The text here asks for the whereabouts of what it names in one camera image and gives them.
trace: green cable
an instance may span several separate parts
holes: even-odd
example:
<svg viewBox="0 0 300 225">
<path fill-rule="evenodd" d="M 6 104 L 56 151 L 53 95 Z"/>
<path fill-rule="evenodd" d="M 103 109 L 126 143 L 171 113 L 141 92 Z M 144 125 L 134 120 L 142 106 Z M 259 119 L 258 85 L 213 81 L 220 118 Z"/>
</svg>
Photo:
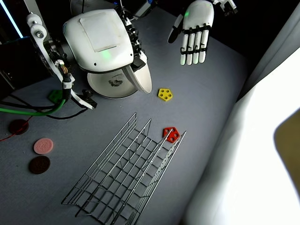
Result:
<svg viewBox="0 0 300 225">
<path fill-rule="evenodd" d="M 49 114 L 54 113 L 54 112 L 58 111 L 59 109 L 61 109 L 62 106 L 64 105 L 65 101 L 66 101 L 65 99 L 62 99 L 60 104 L 56 108 L 51 109 L 47 112 L 27 112 L 27 111 L 19 111 L 19 110 L 4 109 L 4 108 L 0 108 L 0 112 L 19 114 L 19 115 L 27 115 L 27 116 L 46 116 L 46 115 L 49 115 Z"/>
</svg>

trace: metal wire basket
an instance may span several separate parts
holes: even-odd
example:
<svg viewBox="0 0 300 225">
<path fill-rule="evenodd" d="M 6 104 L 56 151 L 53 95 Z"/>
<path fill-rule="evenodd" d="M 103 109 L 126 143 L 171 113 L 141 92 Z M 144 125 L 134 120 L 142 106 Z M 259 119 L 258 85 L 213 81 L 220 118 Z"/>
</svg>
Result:
<svg viewBox="0 0 300 225">
<path fill-rule="evenodd" d="M 136 224 L 181 144 L 186 131 L 170 149 L 168 134 L 155 142 L 148 137 L 151 119 L 139 131 L 136 113 L 79 179 L 62 204 L 80 207 L 78 216 L 101 224 Z"/>
</svg>

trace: red pentagon piece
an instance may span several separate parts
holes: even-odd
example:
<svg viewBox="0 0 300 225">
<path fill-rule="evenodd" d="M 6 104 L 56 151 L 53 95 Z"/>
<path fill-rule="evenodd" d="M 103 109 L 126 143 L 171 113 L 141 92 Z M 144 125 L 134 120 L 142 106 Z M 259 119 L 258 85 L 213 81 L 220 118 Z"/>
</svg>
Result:
<svg viewBox="0 0 300 225">
<path fill-rule="evenodd" d="M 169 134 L 167 141 L 174 143 L 180 137 L 180 134 L 178 133 L 178 131 L 175 127 L 164 128 L 163 137 L 165 137 L 171 129 L 173 129 L 173 131 Z"/>
</svg>

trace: pink disc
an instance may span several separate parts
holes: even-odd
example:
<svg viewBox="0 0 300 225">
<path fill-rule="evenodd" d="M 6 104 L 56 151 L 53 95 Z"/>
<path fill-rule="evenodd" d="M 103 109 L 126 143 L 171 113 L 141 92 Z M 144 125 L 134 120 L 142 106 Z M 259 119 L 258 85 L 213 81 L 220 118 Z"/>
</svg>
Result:
<svg viewBox="0 0 300 225">
<path fill-rule="evenodd" d="M 39 154 L 47 154 L 53 149 L 53 141 L 49 138 L 41 138 L 37 142 L 34 143 L 33 149 Z"/>
</svg>

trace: light strip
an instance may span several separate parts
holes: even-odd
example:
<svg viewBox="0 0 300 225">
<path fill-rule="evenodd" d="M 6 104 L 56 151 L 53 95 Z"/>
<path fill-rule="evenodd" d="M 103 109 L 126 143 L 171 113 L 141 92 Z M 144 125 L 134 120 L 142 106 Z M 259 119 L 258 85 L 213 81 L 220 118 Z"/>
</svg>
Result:
<svg viewBox="0 0 300 225">
<path fill-rule="evenodd" d="M 0 4 L 2 5 L 4 11 L 6 12 L 6 15 L 9 17 L 11 23 L 13 24 L 15 30 L 17 31 L 17 33 L 19 34 L 20 38 L 23 38 L 23 35 L 21 34 L 17 24 L 15 23 L 14 19 L 12 18 L 11 14 L 8 11 L 8 8 L 6 7 L 6 5 L 4 4 L 3 0 L 0 0 Z"/>
</svg>

